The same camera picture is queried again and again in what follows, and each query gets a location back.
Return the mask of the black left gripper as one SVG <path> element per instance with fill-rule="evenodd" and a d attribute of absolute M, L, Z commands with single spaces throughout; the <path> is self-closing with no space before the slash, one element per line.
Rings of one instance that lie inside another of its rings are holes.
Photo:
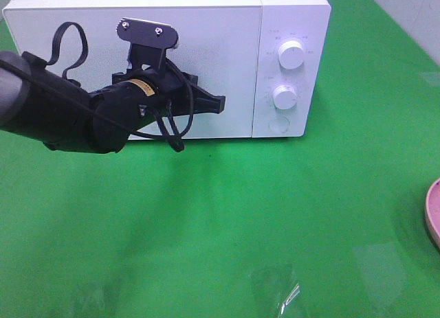
<path fill-rule="evenodd" d="M 152 67 L 128 69 L 125 73 L 112 75 L 112 84 L 128 83 L 144 91 L 144 105 L 163 111 L 168 102 L 172 116 L 203 113 L 220 114 L 226 104 L 224 95 L 213 95 L 198 87 L 198 77 L 180 71 L 172 62 L 167 62 L 162 75 Z"/>

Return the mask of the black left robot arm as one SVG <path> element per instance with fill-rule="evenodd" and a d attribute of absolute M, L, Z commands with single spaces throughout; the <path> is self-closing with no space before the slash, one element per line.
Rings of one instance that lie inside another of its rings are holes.
<path fill-rule="evenodd" d="M 87 92 L 50 72 L 31 54 L 1 52 L 1 130 L 35 139 L 50 150 L 105 154 L 130 135 L 161 139 L 184 149 L 175 117 L 216 113 L 226 99 L 198 86 L 197 76 L 168 63 L 164 76 L 149 67 L 115 73 L 113 83 Z"/>

